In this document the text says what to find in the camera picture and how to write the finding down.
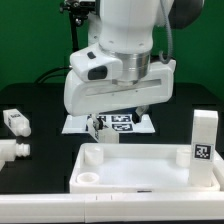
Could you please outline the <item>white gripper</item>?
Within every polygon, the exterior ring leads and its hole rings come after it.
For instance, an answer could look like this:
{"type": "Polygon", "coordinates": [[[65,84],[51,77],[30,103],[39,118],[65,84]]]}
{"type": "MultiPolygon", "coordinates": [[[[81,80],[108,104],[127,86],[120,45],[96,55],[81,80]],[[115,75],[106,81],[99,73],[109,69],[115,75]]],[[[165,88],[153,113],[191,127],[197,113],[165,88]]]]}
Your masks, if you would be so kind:
{"type": "Polygon", "coordinates": [[[94,44],[70,56],[72,69],[64,89],[64,105],[73,116],[92,114],[93,127],[103,129],[95,113],[137,107],[134,124],[152,104],[168,101],[173,92],[176,61],[149,63],[145,54],[116,55],[94,44]]]}

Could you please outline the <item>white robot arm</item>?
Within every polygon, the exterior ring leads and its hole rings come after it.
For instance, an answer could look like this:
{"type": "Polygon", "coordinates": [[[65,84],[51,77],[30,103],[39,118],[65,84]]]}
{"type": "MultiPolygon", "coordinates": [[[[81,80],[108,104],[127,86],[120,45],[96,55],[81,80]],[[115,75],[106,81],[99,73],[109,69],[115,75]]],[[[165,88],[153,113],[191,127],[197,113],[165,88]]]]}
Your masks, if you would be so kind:
{"type": "Polygon", "coordinates": [[[195,21],[205,0],[100,0],[98,41],[70,56],[64,104],[73,116],[168,101],[176,61],[172,31],[195,21]]]}

